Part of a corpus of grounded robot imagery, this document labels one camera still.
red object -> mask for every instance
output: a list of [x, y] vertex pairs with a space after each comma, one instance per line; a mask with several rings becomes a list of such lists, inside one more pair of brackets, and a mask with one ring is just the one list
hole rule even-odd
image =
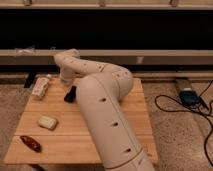
[[22, 142], [29, 147], [31, 150], [35, 151], [35, 152], [41, 152], [41, 145], [34, 140], [33, 138], [29, 137], [29, 136], [20, 136]]

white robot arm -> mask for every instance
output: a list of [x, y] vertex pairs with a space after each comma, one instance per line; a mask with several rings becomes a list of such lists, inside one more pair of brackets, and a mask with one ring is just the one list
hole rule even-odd
[[87, 75], [77, 86], [76, 99], [106, 171], [154, 171], [119, 105], [133, 86], [126, 68], [79, 59], [71, 49], [54, 56], [60, 79], [72, 84], [75, 73]]

power strip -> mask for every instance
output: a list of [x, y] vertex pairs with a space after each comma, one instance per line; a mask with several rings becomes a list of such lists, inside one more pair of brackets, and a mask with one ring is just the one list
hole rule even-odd
[[188, 78], [176, 78], [175, 82], [180, 100], [184, 106], [194, 106], [200, 103], [200, 98], [196, 91], [192, 89]]

small box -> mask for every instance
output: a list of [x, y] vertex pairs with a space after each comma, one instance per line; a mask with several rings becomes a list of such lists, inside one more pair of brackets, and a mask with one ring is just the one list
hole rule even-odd
[[38, 125], [49, 130], [54, 130], [58, 124], [58, 120], [48, 116], [42, 116], [38, 120]]

table leg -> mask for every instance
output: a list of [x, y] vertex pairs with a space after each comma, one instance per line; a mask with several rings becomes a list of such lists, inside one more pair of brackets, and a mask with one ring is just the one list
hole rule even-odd
[[35, 169], [36, 171], [45, 171], [45, 169], [41, 167], [39, 164], [30, 164], [29, 166]]
[[24, 83], [24, 88], [30, 88], [31, 84], [33, 83], [35, 77], [36, 77], [37, 72], [30, 72], [25, 83]]

